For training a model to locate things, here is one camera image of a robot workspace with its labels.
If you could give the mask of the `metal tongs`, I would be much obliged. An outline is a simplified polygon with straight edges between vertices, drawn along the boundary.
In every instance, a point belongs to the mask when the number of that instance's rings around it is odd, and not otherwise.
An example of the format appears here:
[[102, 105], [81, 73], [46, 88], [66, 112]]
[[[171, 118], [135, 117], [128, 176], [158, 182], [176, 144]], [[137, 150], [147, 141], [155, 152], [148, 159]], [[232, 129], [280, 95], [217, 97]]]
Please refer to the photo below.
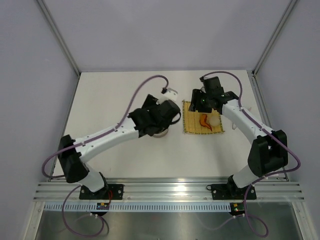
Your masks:
[[251, 122], [249, 118], [241, 111], [241, 109], [235, 109], [232, 111], [232, 117], [230, 118], [232, 122], [232, 129], [235, 130], [238, 127], [242, 127], [245, 130], [250, 128]]

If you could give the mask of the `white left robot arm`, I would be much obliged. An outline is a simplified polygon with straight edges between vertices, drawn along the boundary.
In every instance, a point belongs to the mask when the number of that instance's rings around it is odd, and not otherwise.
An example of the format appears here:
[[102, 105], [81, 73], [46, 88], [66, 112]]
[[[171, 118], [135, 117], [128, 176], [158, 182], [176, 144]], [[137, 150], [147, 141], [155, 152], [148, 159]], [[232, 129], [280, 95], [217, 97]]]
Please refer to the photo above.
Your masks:
[[100, 171], [89, 167], [88, 162], [123, 142], [165, 132], [179, 114], [180, 108], [174, 101], [159, 101], [149, 94], [141, 108], [125, 114], [115, 126], [77, 139], [69, 134], [63, 136], [57, 154], [63, 177], [67, 183], [79, 183], [95, 198], [103, 199], [109, 189], [106, 178]]

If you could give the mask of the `round metal lunch box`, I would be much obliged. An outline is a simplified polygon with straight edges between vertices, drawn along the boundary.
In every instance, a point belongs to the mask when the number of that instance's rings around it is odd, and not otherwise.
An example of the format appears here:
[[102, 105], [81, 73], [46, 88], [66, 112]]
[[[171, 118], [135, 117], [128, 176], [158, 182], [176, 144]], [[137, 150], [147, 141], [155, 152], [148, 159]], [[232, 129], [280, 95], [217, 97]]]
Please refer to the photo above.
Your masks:
[[162, 137], [164, 137], [168, 132], [169, 132], [169, 129], [167, 128], [167, 129], [163, 130], [162, 132], [155, 133], [155, 134], [153, 135], [153, 137], [154, 137], [154, 138], [162, 138]]

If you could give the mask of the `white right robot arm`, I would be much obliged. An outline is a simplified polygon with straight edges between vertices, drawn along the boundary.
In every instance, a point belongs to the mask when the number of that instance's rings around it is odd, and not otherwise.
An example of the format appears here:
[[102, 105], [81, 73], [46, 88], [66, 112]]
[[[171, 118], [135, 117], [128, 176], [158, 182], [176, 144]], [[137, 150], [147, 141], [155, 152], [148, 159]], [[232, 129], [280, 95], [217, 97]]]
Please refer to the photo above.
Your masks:
[[282, 131], [258, 122], [239, 102], [232, 91], [203, 92], [193, 89], [190, 112], [211, 113], [218, 111], [233, 122], [251, 144], [247, 165], [231, 175], [222, 187], [232, 199], [243, 198], [246, 187], [260, 177], [275, 172], [288, 164], [288, 153], [282, 147], [287, 146], [287, 135]]

